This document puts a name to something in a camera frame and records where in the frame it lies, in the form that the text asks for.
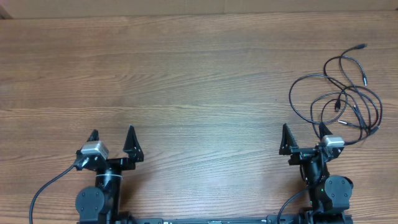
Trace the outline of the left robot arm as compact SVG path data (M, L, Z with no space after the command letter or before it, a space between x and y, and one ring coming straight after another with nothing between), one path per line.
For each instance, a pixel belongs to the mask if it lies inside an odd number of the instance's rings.
M81 190L75 206L79 223L135 223L131 212L120 212L122 172L134 170L144 160L134 126L130 125L123 146L126 157L110 159L109 151L100 141L98 130L93 130L87 142L76 152L77 170L96 172L95 185Z

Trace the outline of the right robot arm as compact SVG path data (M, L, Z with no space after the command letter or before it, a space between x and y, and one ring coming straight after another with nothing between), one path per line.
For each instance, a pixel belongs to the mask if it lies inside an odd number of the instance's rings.
M288 125L282 126L279 154L290 157L289 165L300 167L306 188L283 204L276 216L277 223L353 223L352 216L345 211L350 207L354 184L347 177L331 175L326 165L339 157L345 142L324 124L320 127L320 142L314 147L300 148ZM301 208L296 215L282 214L290 202L306 192L310 198L309 207Z

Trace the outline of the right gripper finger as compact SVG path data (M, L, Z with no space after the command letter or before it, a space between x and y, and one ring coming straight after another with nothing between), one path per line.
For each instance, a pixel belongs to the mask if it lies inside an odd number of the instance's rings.
M286 156L291 155L298 149L295 138L288 127L287 123L282 126L282 140L280 144L279 154Z
M332 135L333 133L327 128L327 126L325 125L325 123L321 122L318 125L319 128L319 137L323 138L324 136L327 135Z

